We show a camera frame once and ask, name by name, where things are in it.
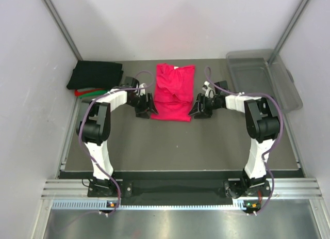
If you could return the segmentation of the pink t shirt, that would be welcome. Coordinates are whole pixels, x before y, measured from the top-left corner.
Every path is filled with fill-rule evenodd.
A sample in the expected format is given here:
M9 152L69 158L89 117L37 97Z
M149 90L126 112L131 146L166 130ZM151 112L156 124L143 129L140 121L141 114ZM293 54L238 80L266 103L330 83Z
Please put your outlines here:
M156 67L153 120L190 122L194 100L195 66L177 67L160 63Z

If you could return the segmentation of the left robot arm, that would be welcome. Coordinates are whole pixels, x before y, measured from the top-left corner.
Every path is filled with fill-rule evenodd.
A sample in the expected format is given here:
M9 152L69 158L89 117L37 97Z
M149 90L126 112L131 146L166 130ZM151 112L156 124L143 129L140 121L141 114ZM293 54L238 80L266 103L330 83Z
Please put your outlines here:
M78 142L90 158L93 177L89 180L88 197L113 197L120 194L118 183L113 177L108 138L111 132L111 113L122 105L135 109L136 117L150 118L158 114L149 87L134 77L90 101L82 101L76 122Z

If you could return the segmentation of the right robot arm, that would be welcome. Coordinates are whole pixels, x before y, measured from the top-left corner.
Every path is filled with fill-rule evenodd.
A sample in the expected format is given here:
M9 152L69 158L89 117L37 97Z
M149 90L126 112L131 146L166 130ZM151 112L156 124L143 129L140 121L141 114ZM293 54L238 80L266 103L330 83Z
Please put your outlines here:
M251 138L249 158L238 181L224 183L226 194L232 198L251 196L266 185L269 153L282 129L276 105L269 97L232 93L227 82L217 82L212 88L205 82L203 92L189 112L195 119L210 118L214 110L228 109L243 113L248 135Z

